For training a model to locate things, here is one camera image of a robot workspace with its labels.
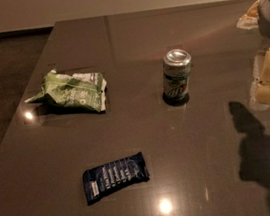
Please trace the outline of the silver green soda can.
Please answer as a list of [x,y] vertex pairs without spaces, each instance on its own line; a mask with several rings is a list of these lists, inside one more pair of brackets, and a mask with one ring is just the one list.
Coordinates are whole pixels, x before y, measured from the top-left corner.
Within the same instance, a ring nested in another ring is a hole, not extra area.
[[163,96],[169,102],[187,101],[191,62],[191,55],[179,49],[168,51],[163,58]]

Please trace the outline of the dark blue snack bar wrapper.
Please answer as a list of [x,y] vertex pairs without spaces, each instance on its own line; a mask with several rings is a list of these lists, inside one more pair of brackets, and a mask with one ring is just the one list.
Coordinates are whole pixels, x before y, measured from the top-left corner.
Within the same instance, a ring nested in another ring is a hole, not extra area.
[[149,181],[143,153],[96,166],[83,173],[83,190],[89,206],[124,187]]

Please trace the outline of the green crumpled chip bag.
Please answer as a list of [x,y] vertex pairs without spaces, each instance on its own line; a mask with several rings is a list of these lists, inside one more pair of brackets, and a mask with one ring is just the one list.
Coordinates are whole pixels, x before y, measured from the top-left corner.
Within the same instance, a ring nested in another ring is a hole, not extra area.
[[99,72],[59,74],[55,69],[44,76],[41,90],[26,103],[46,103],[60,108],[82,108],[104,112],[107,81]]

